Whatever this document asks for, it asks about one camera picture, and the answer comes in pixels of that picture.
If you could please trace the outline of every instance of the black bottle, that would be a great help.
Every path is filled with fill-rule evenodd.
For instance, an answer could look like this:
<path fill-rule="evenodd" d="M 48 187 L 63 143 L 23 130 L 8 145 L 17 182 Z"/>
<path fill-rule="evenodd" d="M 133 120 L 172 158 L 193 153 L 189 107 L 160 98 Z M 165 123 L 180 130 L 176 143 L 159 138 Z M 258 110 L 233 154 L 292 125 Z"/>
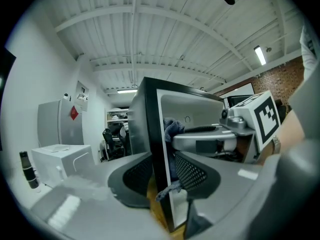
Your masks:
<path fill-rule="evenodd" d="M 39 186 L 39 183 L 37 181 L 37 177 L 35 175 L 34 169 L 32 168 L 31 163 L 29 161 L 28 152 L 27 151 L 20 152 L 20 158 L 21 158 L 22 170 L 26 180 L 28 181 L 32 189 L 37 188 Z"/>

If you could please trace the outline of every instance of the white ceiling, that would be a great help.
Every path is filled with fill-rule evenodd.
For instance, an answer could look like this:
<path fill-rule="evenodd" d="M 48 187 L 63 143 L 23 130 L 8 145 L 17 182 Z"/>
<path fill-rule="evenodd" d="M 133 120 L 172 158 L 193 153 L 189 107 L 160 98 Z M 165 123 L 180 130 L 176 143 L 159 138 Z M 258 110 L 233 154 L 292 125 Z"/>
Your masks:
<path fill-rule="evenodd" d="M 151 77 L 212 91 L 261 67 L 258 45 L 267 63 L 300 49 L 302 15 L 290 0 L 236 0 L 232 6 L 224 0 L 42 4 L 72 56 L 87 54 L 106 93 L 134 84 L 132 58 L 137 85 Z"/>

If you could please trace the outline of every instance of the white block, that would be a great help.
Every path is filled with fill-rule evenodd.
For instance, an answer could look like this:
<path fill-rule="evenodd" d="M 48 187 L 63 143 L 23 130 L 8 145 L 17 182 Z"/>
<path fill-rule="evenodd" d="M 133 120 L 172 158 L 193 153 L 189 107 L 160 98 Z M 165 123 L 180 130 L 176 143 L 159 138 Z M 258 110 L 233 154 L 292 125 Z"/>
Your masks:
<path fill-rule="evenodd" d="M 236 117 L 243 117 L 247 125 L 256 132 L 258 151 L 275 136 L 280 127 L 278 110 L 271 92 L 255 94 L 231 108 Z"/>

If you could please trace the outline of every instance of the cloth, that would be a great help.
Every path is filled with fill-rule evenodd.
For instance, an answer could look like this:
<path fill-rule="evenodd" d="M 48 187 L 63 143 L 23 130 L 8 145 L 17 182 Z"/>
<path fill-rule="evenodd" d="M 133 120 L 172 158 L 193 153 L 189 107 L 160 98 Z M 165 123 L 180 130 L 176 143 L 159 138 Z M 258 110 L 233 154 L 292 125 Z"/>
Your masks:
<path fill-rule="evenodd" d="M 183 134 L 185 132 L 185 126 L 174 118 L 166 117 L 163 119 L 164 126 L 164 140 L 166 145 L 166 153 L 169 163 L 169 172 L 171 185 L 167 186 L 164 190 L 160 191 L 155 200 L 161 201 L 171 191 L 178 191 L 182 189 L 182 185 L 179 181 L 176 171 L 176 158 L 174 155 L 174 149 L 171 146 L 172 139 L 177 134 Z"/>
<path fill-rule="evenodd" d="M 164 140 L 166 144 L 166 153 L 169 162 L 169 171 L 171 181 L 178 180 L 176 172 L 176 160 L 174 150 L 171 146 L 172 139 L 177 134 L 183 134 L 185 132 L 185 126 L 174 118 L 166 117 L 163 119 L 164 126 Z"/>
<path fill-rule="evenodd" d="M 174 181 L 171 183 L 170 186 L 167 186 L 164 190 L 160 191 L 156 195 L 155 200 L 159 202 L 162 199 L 164 199 L 169 192 L 177 191 L 179 193 L 181 190 L 182 190 L 182 186 L 181 186 L 180 180 Z"/>
<path fill-rule="evenodd" d="M 174 118 L 166 117 L 163 119 L 164 140 L 167 143 L 172 142 L 172 138 L 177 134 L 185 132 L 185 126 Z"/>

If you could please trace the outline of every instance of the shelf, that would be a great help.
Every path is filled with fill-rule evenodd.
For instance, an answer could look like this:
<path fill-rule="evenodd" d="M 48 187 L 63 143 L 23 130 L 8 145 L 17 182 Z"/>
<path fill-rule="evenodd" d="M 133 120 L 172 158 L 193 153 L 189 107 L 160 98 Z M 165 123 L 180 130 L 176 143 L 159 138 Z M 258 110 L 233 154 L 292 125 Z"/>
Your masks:
<path fill-rule="evenodd" d="M 119 110 L 113 110 L 113 111 L 107 111 L 107 113 L 121 113 L 121 112 L 127 112 L 129 109 L 119 109 Z"/>
<path fill-rule="evenodd" d="M 108 123 L 110 123 L 110 122 L 123 122 L 123 121 L 128 121 L 128 119 L 107 120 Z"/>

